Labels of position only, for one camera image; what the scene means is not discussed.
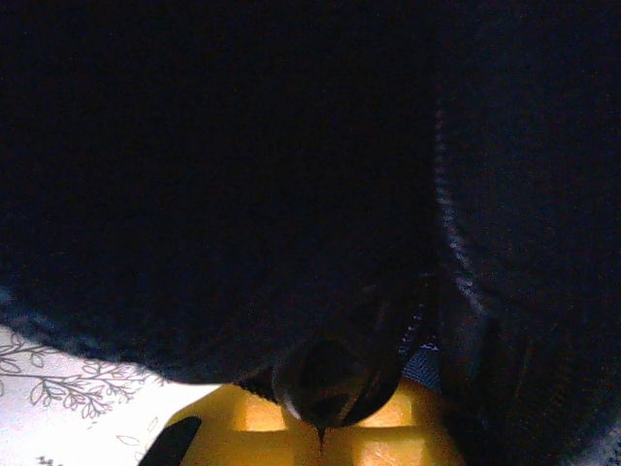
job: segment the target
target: yellow plastic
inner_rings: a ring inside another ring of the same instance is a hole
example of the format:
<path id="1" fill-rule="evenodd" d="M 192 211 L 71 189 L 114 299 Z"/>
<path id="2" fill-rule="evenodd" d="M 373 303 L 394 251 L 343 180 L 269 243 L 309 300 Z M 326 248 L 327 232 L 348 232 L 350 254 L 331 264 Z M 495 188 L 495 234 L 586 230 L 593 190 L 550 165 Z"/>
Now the yellow plastic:
<path id="1" fill-rule="evenodd" d="M 402 380 L 390 401 L 359 424 L 317 432 L 286 410 L 225 385 L 174 415 L 203 423 L 181 466 L 465 466 L 441 425 L 445 405 Z"/>

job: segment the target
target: white surface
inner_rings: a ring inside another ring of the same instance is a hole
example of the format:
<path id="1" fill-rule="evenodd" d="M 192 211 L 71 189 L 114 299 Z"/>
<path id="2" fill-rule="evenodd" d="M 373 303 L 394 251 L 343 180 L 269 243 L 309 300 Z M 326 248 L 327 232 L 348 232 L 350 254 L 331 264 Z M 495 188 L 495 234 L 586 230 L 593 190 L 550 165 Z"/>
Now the white surface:
<path id="1" fill-rule="evenodd" d="M 78 359 L 0 326 L 0 466 L 136 466 L 173 413 L 217 387 Z"/>

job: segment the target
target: yellow object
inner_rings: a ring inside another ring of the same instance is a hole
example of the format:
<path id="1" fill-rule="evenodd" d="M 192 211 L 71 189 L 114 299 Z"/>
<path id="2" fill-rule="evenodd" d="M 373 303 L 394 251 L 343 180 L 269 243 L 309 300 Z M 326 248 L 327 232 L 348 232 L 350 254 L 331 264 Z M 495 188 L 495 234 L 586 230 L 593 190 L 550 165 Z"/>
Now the yellow object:
<path id="1" fill-rule="evenodd" d="M 203 421 L 181 466 L 465 466 L 441 424 L 442 409 L 434 392 L 402 380 L 373 416 L 328 429 L 321 451 L 314 427 L 225 385 L 174 415 L 169 425 L 189 416 Z"/>

